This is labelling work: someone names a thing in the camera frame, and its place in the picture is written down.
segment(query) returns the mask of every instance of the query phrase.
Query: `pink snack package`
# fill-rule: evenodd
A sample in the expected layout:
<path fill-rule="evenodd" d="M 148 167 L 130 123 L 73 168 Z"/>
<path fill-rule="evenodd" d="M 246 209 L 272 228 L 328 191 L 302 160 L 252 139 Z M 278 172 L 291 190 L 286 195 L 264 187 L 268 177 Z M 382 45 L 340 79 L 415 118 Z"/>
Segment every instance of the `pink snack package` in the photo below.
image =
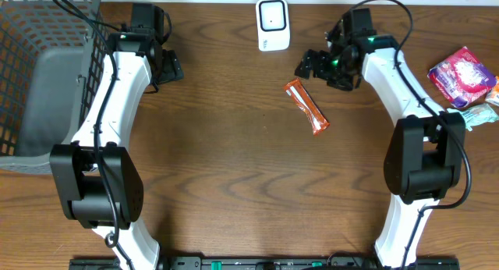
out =
<path fill-rule="evenodd" d="M 428 72 L 428 78 L 456 108 L 469 105 L 497 83 L 496 77 L 467 47 L 438 63 Z"/>

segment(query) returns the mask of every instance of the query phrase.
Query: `green connector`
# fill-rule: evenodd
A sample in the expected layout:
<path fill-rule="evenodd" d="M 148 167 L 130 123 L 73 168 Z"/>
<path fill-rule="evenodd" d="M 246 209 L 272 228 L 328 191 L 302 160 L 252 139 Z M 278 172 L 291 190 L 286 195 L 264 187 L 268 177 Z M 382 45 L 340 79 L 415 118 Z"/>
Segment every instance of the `green connector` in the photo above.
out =
<path fill-rule="evenodd" d="M 211 262 L 211 270 L 221 270 L 221 262 Z"/>

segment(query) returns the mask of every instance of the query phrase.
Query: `mint green package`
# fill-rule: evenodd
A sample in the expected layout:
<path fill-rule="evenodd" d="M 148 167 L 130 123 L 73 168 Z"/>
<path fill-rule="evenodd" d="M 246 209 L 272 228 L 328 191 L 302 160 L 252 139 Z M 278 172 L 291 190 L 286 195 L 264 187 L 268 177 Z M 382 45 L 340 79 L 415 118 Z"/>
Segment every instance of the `mint green package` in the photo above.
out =
<path fill-rule="evenodd" d="M 465 120 L 466 129 L 472 131 L 472 126 L 479 126 L 483 123 L 493 123 L 499 120 L 499 115 L 488 105 L 484 103 L 482 105 L 473 106 L 465 111 L 459 111 L 456 109 L 448 108 L 447 112 L 461 114 L 462 118 Z"/>

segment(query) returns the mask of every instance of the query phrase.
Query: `gray plastic basket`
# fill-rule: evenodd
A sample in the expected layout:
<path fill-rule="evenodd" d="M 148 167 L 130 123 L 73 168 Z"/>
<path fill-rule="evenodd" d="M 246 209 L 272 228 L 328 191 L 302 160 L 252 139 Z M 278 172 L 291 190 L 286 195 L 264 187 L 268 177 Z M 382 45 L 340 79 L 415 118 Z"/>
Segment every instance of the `gray plastic basket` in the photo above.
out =
<path fill-rule="evenodd" d="M 97 92 L 103 46 L 52 0 L 0 1 L 0 169 L 51 173 L 52 146 L 71 141 Z M 101 0 L 70 1 L 101 20 Z"/>

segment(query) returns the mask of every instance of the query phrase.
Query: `orange candy bar wrapper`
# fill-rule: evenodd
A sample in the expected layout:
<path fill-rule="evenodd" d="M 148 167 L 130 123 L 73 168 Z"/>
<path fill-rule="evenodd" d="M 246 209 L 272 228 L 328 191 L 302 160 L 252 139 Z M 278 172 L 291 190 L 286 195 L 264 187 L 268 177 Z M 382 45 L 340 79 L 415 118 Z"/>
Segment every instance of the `orange candy bar wrapper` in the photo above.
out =
<path fill-rule="evenodd" d="M 302 82 L 298 78 L 292 80 L 284 86 L 286 93 L 293 98 L 298 108 L 305 112 L 312 124 L 313 135 L 319 134 L 327 129 L 329 122 L 320 112 L 319 108 L 313 103 L 312 98 L 306 92 Z"/>

